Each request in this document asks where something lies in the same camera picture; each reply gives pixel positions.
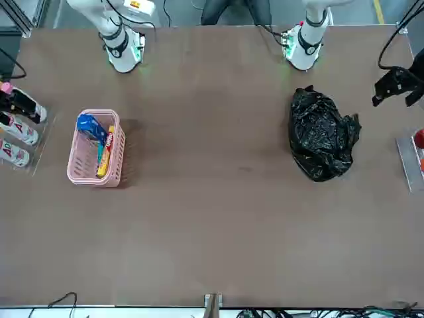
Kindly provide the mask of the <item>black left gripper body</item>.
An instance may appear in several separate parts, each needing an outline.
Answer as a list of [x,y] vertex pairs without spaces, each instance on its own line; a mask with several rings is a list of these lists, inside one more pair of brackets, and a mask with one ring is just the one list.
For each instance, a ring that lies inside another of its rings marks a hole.
[[409,96],[423,96],[423,50],[414,57],[408,69],[395,66],[394,77],[395,95],[410,91]]

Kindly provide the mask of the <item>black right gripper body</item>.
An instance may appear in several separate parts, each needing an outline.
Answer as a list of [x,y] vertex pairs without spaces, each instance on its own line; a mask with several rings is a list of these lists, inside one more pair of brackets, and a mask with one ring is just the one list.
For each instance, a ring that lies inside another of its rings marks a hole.
[[0,91],[0,111],[12,113],[15,110],[13,105],[13,94],[8,91]]

